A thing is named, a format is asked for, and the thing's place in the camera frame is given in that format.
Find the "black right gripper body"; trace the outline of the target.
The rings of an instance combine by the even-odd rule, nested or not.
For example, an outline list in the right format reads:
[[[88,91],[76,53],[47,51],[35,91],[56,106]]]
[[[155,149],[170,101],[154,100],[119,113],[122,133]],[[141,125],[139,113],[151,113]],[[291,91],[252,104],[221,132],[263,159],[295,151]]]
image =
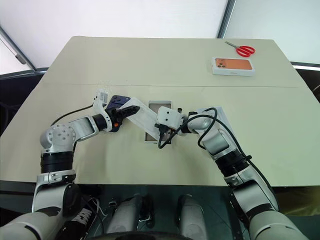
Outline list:
[[[155,124],[155,127],[158,128],[159,138],[162,141],[171,141],[172,138],[175,136],[174,135],[175,130],[173,128],[170,128],[166,125],[158,124],[158,123]]]

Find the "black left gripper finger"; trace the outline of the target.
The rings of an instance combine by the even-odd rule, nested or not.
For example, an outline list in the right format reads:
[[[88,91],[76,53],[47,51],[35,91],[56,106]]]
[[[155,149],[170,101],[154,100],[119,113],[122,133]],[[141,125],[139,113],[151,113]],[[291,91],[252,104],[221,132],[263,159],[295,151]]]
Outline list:
[[[120,116],[122,118],[127,118],[130,117],[132,115],[135,115],[138,111],[140,110],[139,106],[136,105],[131,105],[128,107],[124,107],[120,109]]]

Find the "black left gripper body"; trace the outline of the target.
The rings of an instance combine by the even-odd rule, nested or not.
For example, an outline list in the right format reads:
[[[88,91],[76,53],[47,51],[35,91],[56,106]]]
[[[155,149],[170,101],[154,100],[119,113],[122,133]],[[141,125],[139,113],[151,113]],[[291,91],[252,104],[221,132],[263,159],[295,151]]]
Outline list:
[[[107,108],[105,112],[111,119],[113,127],[120,127],[122,125],[123,119],[125,118],[125,111],[123,109],[111,107]]]

